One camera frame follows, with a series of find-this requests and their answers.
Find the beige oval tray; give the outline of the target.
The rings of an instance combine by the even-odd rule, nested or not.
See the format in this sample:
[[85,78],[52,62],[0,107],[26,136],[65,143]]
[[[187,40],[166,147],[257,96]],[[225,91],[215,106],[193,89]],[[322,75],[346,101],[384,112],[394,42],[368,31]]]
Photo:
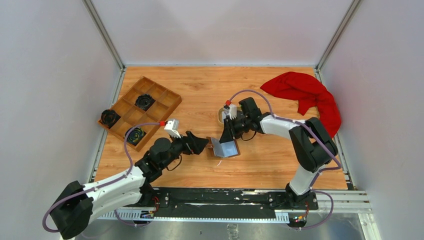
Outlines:
[[227,118],[232,120],[231,109],[225,107],[220,108],[217,114],[218,124],[223,127]]

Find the brown leather card holder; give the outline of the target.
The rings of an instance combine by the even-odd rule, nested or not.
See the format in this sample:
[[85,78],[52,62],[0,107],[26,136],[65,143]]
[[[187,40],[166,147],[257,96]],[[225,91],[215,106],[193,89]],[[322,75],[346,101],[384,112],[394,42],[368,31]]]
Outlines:
[[208,144],[206,145],[206,150],[211,157],[225,159],[239,156],[241,154],[235,140],[220,143],[219,140],[214,137],[208,136],[207,139]]

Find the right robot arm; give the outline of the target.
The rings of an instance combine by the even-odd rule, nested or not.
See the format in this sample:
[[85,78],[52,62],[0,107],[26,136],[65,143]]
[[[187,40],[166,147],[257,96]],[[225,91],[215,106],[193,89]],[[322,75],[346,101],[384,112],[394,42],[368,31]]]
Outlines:
[[226,144],[253,131],[263,135],[275,135],[291,141],[299,167],[287,184],[286,204],[298,209],[306,201],[318,175],[338,154],[338,149],[322,122],[312,117],[296,120],[276,115],[272,111],[261,112],[252,97],[239,102],[237,107],[227,101],[223,107],[223,131],[219,143]]

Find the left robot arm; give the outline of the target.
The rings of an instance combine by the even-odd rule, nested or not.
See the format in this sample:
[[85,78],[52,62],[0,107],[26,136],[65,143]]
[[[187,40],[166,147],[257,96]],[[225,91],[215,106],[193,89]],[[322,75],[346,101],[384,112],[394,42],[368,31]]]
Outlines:
[[180,138],[158,138],[143,157],[129,169],[101,181],[81,184],[69,183],[49,215],[65,240],[81,234],[102,215],[121,207],[157,204],[158,198],[151,183],[181,155],[200,155],[209,139],[187,131]]

